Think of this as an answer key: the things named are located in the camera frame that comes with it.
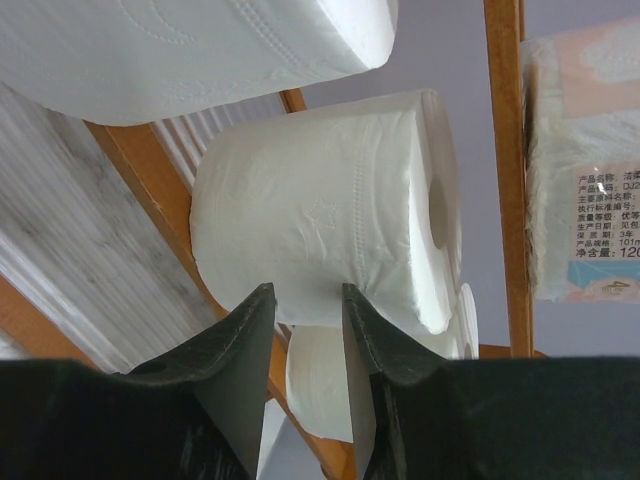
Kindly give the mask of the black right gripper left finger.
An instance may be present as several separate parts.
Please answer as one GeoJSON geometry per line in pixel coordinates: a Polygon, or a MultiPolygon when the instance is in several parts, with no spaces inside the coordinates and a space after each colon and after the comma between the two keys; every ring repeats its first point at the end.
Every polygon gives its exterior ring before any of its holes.
{"type": "Polygon", "coordinates": [[[276,310],[259,285],[224,319],[128,374],[1,365],[5,479],[253,479],[276,310]]]}

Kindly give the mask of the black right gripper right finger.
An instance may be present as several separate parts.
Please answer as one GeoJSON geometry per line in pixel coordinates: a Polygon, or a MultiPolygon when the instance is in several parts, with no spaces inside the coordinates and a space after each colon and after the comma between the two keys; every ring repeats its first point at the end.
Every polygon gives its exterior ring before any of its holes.
{"type": "Polygon", "coordinates": [[[635,357],[448,360],[342,288],[361,479],[635,479],[635,357]]]}

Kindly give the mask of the white paper roll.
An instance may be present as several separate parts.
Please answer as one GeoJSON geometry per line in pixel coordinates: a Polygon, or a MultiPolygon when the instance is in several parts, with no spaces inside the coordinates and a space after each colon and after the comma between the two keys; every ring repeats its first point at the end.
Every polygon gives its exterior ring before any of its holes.
{"type": "Polygon", "coordinates": [[[395,1],[5,1],[1,80],[56,112],[131,126],[360,74],[395,1]]]}
{"type": "MultiPolygon", "coordinates": [[[[447,359],[479,357],[478,321],[471,286],[458,292],[447,329],[441,334],[411,337],[447,359]]],[[[286,397],[290,412],[309,434],[323,439],[353,441],[342,330],[298,326],[289,341],[286,397]]]]}
{"type": "Polygon", "coordinates": [[[398,328],[444,332],[461,214],[442,98],[396,93],[219,134],[198,166],[190,229],[199,274],[226,309],[270,283],[280,322],[337,327],[348,283],[398,328]]]}

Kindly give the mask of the plastic pinkish paper roll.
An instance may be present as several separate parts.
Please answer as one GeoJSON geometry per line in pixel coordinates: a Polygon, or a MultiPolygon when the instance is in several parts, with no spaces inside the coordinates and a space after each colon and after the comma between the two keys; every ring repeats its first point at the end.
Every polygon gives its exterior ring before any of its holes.
{"type": "Polygon", "coordinates": [[[530,274],[539,300],[639,299],[639,21],[526,41],[530,274]]]}

